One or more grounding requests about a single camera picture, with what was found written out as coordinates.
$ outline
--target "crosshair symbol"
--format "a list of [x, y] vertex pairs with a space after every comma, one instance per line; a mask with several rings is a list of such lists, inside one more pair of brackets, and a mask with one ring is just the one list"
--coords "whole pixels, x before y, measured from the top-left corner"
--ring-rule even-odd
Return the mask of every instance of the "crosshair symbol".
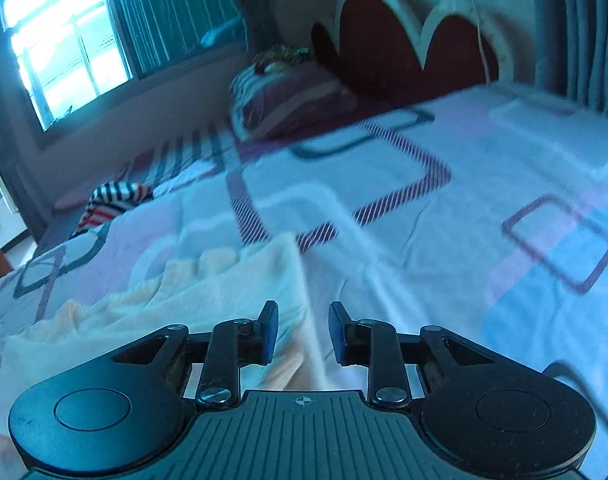
[[296, 398], [295, 402], [298, 403], [302, 408], [305, 408], [311, 402], [313, 402], [313, 399], [302, 395], [301, 397]]

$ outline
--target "window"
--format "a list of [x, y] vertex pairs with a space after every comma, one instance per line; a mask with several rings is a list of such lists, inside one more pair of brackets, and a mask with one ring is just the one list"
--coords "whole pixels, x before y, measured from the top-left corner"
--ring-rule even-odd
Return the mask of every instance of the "window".
[[243, 41], [231, 0], [1, 0], [42, 129], [131, 78]]

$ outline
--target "screw head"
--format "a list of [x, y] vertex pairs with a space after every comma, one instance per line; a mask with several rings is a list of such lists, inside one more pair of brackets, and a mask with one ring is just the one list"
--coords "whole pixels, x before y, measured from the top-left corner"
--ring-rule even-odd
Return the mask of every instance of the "screw head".
[[233, 323], [237, 325], [237, 333], [239, 335], [251, 335], [253, 333], [254, 323], [252, 319], [246, 319], [241, 317], [239, 319], [234, 319]]
[[222, 388], [220, 386], [216, 386], [213, 388], [204, 388], [202, 391], [197, 394], [197, 397], [204, 404], [210, 404], [211, 406], [221, 406], [226, 404], [228, 399], [233, 394], [228, 390], [228, 388]]
[[406, 400], [406, 392], [401, 388], [394, 386], [387, 386], [386, 388], [380, 388], [375, 393], [375, 398], [388, 406], [398, 406], [404, 400]]
[[380, 321], [378, 321], [376, 319], [360, 319], [359, 321], [357, 321], [357, 323], [360, 325], [371, 326], [371, 325], [380, 323]]

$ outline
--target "floor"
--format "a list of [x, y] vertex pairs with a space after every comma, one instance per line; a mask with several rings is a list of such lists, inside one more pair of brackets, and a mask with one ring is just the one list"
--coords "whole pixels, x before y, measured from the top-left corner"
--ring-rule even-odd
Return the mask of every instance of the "floor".
[[17, 269], [33, 257], [36, 248], [37, 244], [35, 243], [35, 240], [28, 237], [26, 240], [22, 240], [15, 247], [8, 250], [4, 256], [11, 264], [11, 267]]
[[4, 200], [0, 200], [0, 248], [26, 231], [26, 225], [19, 213], [11, 213]]

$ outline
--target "bed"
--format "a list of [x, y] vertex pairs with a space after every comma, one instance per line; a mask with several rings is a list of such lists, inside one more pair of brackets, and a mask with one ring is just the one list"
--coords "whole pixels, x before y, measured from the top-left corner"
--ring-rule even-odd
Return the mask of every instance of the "bed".
[[197, 127], [188, 134], [152, 146], [134, 158], [124, 161], [113, 172], [91, 178], [73, 190], [70, 194], [75, 196], [75, 199], [67, 202], [74, 202], [74, 205], [66, 204], [53, 210], [52, 219], [34, 255], [40, 256], [68, 240], [84, 214], [86, 201], [92, 191], [107, 180], [138, 182], [156, 188], [179, 177], [197, 161], [202, 161], [205, 165], [210, 164], [211, 168], [204, 176], [199, 175], [196, 178], [210, 178], [215, 174], [234, 170], [254, 160], [258, 155], [280, 150], [298, 140], [332, 131], [395, 107], [393, 102], [367, 95], [360, 95], [358, 102], [357, 108], [351, 112], [338, 114], [336, 117], [314, 124], [306, 124], [289, 131], [287, 136], [264, 142], [240, 140], [229, 118], [226, 117], [206, 126]]
[[583, 472], [608, 478], [608, 120], [512, 83], [490, 18], [485, 71], [474, 23], [457, 1], [421, 25], [404, 0], [340, 0], [313, 27], [317, 57], [372, 108], [288, 139], [231, 138], [216, 171], [1, 279], [0, 369], [6, 336], [66, 300], [294, 232], [333, 387], [366, 373], [335, 363], [332, 301], [399, 332], [442, 325], [588, 397], [599, 427]]

